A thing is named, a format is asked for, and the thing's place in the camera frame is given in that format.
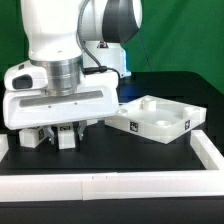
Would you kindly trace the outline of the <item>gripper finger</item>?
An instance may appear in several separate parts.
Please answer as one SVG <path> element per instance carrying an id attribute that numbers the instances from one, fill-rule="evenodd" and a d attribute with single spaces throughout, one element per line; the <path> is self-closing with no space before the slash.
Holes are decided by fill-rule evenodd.
<path id="1" fill-rule="evenodd" d="M 55 135 L 54 135 L 54 131 L 52 130 L 52 128 L 50 126 L 44 126 L 43 127 L 44 132 L 46 133 L 46 135 L 48 136 L 51 144 L 55 143 Z"/>
<path id="2" fill-rule="evenodd" d="M 87 122 L 86 121 L 80 121 L 77 129 L 77 133 L 79 136 L 79 139 L 82 140 L 84 136 L 84 131 L 85 128 L 87 127 Z"/>

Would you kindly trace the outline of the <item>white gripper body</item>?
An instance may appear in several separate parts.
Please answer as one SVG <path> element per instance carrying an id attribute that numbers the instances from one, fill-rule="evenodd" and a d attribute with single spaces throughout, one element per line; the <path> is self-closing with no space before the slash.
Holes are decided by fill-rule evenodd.
<path id="1" fill-rule="evenodd" d="M 69 96 L 46 96 L 42 90 L 6 91 L 3 118 L 10 130 L 53 126 L 113 116 L 119 103 L 115 72 L 87 75 Z"/>

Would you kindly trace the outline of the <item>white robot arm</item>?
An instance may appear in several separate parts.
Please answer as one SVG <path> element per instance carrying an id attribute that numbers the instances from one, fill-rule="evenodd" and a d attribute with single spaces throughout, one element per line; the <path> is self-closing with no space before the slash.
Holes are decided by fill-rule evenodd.
<path id="1" fill-rule="evenodd" d="M 7 70 L 3 118 L 10 130 L 113 116 L 118 72 L 83 66 L 87 41 L 125 43 L 140 29 L 141 0 L 20 0 L 29 59 Z"/>

